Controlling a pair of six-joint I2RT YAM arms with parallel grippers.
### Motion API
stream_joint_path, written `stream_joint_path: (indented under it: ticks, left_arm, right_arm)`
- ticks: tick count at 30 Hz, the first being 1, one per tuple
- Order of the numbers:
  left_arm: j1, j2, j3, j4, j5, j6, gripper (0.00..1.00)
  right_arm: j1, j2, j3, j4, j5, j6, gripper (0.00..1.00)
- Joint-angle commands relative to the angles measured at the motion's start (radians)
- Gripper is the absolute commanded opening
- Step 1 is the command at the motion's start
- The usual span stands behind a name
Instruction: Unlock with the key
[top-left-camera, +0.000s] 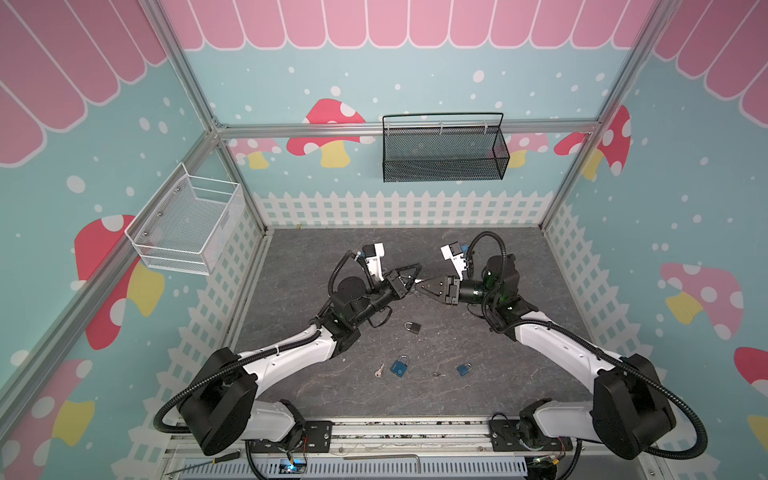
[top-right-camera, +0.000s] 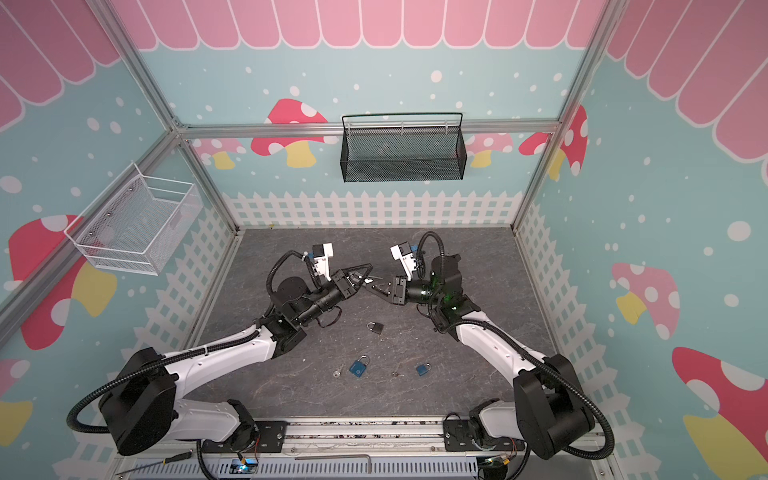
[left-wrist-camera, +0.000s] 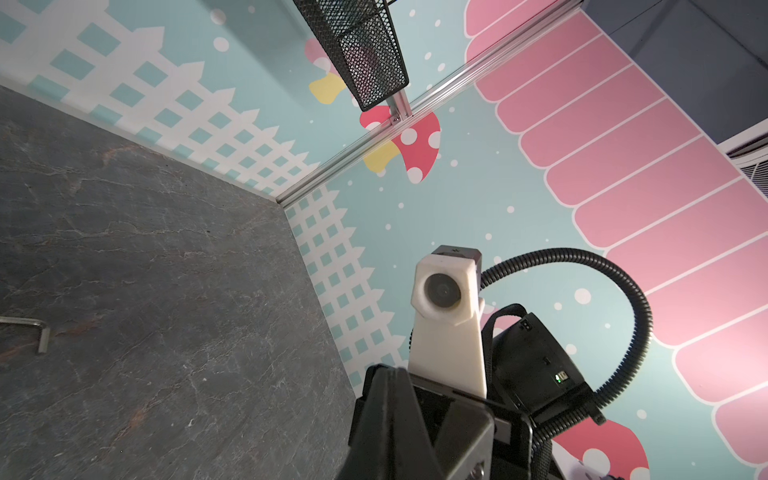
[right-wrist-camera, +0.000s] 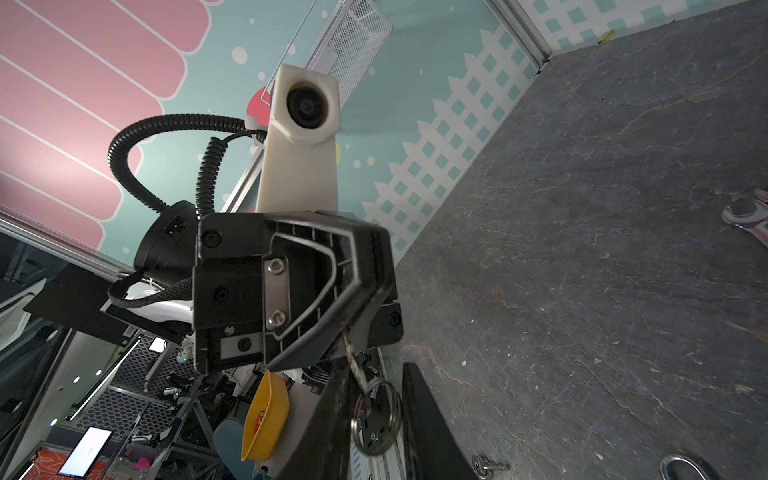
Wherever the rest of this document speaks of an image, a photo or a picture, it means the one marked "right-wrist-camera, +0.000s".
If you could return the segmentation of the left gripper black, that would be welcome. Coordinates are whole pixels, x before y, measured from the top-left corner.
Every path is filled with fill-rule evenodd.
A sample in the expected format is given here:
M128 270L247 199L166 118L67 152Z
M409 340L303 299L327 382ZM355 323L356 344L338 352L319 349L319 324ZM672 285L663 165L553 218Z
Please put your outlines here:
M192 274L194 366L313 366L404 334L386 228L327 212L210 214Z

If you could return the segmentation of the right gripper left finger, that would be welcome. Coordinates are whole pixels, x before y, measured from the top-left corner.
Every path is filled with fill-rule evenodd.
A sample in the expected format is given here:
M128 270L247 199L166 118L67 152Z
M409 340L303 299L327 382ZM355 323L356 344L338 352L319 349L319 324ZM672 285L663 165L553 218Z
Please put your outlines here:
M334 370L298 445L277 479L347 479L349 477L352 414L360 387L346 360Z

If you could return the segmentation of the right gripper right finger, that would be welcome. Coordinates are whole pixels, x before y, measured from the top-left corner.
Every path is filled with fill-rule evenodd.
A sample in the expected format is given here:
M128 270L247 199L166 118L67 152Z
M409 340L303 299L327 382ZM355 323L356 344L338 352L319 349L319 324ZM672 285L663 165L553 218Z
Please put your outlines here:
M402 368L402 426L407 479L476 479L419 367Z

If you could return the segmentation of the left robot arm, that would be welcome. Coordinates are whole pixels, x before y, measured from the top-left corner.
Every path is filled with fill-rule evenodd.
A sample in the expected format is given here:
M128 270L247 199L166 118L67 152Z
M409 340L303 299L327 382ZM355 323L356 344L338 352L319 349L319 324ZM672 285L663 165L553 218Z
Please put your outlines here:
M208 131L196 198L167 204L131 172L143 140ZM157 219L144 235L133 272L108 291L123 309L171 301L192 305L193 360L202 374L264 362L272 371L399 341L404 327L388 231L334 212L218 213L213 196L229 145L263 127L211 114L140 120L111 141L107 160L118 183Z

